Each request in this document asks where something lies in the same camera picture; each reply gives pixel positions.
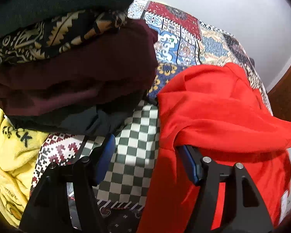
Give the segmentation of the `red zip sports jacket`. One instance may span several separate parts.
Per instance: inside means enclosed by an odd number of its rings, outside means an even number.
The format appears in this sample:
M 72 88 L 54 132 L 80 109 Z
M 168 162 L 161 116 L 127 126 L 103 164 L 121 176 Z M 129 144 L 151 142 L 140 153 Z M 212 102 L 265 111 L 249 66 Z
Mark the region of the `red zip sports jacket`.
M 273 117 L 237 64 L 197 65 L 158 94 L 160 140 L 138 232 L 184 232 L 199 188 L 185 173 L 176 148 L 192 145 L 218 163 L 242 163 L 272 223 L 290 188 L 291 122 Z

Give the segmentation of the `yellow printed garment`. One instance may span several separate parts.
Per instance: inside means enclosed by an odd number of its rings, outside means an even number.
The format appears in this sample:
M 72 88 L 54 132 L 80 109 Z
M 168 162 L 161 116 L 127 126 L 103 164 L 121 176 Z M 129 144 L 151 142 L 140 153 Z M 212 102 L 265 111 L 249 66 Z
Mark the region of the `yellow printed garment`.
M 14 128 L 0 110 L 0 212 L 14 227 L 20 225 L 38 153 L 48 136 L 41 131 Z

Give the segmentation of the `patchwork patterned bed quilt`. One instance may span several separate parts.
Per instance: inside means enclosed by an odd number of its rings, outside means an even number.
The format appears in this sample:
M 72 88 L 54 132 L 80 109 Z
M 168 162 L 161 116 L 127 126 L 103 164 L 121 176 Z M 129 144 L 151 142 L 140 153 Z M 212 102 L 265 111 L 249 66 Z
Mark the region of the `patchwork patterned bed quilt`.
M 192 65 L 209 62 L 222 66 L 233 61 L 244 69 L 263 102 L 269 104 L 253 60 L 231 33 L 182 10 L 147 0 L 135 0 L 128 16 L 144 19 L 158 32 L 155 49 L 159 66 L 145 100 L 115 133 L 115 152 L 109 169 L 102 183 L 94 188 L 98 206 L 105 214 L 118 209 L 137 213 L 143 210 L 159 149 L 160 124 L 155 99 L 169 79 Z

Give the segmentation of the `black beige patterned garment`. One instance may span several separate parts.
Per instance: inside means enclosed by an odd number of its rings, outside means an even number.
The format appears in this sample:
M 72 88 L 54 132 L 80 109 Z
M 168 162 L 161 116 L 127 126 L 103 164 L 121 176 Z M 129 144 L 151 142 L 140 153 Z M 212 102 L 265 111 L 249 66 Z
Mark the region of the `black beige patterned garment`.
M 127 23 L 127 10 L 79 10 L 20 28 L 0 38 L 0 66 L 50 59 Z

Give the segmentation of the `folded maroon garment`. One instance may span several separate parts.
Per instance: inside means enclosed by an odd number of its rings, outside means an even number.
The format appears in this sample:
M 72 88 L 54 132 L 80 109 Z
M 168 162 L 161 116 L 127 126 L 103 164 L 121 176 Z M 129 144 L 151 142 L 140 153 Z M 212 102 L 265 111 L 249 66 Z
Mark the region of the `folded maroon garment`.
M 141 97 L 156 76 L 156 30 L 131 19 L 117 33 L 94 37 L 45 61 L 0 68 L 0 108 L 38 116 L 61 107 L 105 105 Z

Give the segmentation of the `wooden door frame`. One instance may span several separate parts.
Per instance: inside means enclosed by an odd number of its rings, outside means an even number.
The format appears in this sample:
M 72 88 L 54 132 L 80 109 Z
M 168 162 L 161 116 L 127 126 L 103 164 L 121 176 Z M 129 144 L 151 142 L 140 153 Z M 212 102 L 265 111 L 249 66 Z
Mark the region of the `wooden door frame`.
M 291 66 L 268 93 L 273 115 L 291 121 Z

